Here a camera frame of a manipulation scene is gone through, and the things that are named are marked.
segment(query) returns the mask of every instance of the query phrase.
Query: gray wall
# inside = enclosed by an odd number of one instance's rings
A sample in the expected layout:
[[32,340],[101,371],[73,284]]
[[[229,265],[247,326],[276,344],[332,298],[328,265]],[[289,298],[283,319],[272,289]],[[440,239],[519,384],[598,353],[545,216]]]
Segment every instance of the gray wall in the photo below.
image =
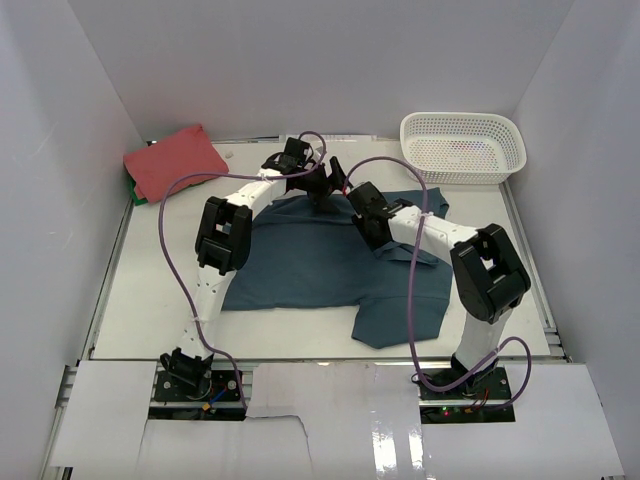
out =
[[512,182],[568,352],[640,478],[640,6],[576,0],[514,119]]
[[39,474],[140,145],[66,0],[0,0],[0,478]]
[[572,0],[69,0],[146,139],[509,115]]

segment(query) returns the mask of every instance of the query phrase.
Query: plastic basket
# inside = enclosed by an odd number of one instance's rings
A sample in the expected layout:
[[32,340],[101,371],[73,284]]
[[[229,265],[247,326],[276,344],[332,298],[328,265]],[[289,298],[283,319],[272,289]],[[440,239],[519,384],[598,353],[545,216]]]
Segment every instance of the plastic basket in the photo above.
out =
[[500,115],[412,113],[400,125],[400,144],[427,183],[502,183],[527,161],[518,128]]

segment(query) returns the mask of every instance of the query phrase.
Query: gray fabric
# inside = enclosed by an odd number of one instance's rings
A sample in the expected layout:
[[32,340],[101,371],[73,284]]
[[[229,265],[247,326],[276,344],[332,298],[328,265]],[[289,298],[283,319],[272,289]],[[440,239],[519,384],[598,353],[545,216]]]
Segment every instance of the gray fabric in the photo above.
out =
[[[421,203],[421,191],[385,193]],[[352,338],[374,348],[407,342],[407,284],[413,247],[387,245],[372,253],[351,223],[348,200],[334,195],[338,214],[315,214],[304,197],[278,200],[254,221],[251,254],[231,282],[225,310],[360,305]],[[449,205],[429,190],[429,210]],[[417,340],[436,338],[449,305],[451,267],[420,252],[414,288]]]

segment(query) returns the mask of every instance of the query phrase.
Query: blue wire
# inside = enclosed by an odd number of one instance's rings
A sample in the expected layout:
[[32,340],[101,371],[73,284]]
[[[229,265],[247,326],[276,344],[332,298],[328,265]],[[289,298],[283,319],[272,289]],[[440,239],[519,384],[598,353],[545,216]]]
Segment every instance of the blue wire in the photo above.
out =
[[226,393],[226,390],[222,390],[218,395],[216,395],[215,397],[213,397],[211,400],[209,400],[209,405],[213,405],[216,401],[218,401],[220,399],[220,397],[222,397],[222,395],[224,395]]

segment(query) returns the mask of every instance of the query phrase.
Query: basket rim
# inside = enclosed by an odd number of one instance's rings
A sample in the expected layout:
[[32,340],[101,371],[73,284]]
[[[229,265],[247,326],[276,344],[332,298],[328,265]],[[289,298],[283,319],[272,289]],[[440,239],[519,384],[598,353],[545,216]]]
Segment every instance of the basket rim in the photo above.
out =
[[[442,169],[438,169],[438,168],[433,168],[430,170],[422,170],[420,167],[417,167],[411,160],[410,157],[407,155],[406,149],[407,146],[405,144],[405,134],[404,134],[404,130],[405,130],[405,125],[409,120],[413,120],[413,118],[417,117],[417,116],[432,116],[434,118],[440,117],[440,116],[450,116],[450,115],[459,115],[461,117],[467,117],[467,118],[473,118],[473,117],[483,117],[483,118],[493,118],[495,120],[500,121],[501,123],[503,123],[505,126],[507,126],[512,133],[514,134],[514,140],[516,142],[516,148],[518,150],[518,154],[521,156],[522,161],[520,162],[520,164],[512,169],[508,169],[508,170],[502,170],[500,172],[478,172],[478,171],[471,171],[471,170],[467,170],[467,171],[452,171],[452,170],[442,170]],[[400,122],[400,148],[402,150],[402,155],[404,156],[404,159],[409,162],[413,167],[417,168],[420,171],[425,171],[425,172],[443,172],[443,173],[473,173],[476,175],[495,175],[497,174],[502,174],[502,173],[506,173],[506,174],[512,174],[515,172],[518,172],[520,170],[522,170],[522,168],[525,166],[525,164],[527,163],[527,150],[525,148],[524,145],[524,140],[522,139],[522,134],[520,133],[520,130],[518,129],[518,126],[513,123],[513,121],[511,121],[510,119],[508,119],[507,117],[504,117],[502,115],[498,115],[497,113],[478,113],[478,112],[413,112],[410,113],[409,115],[407,115],[406,117],[404,117],[402,119],[402,122]]]

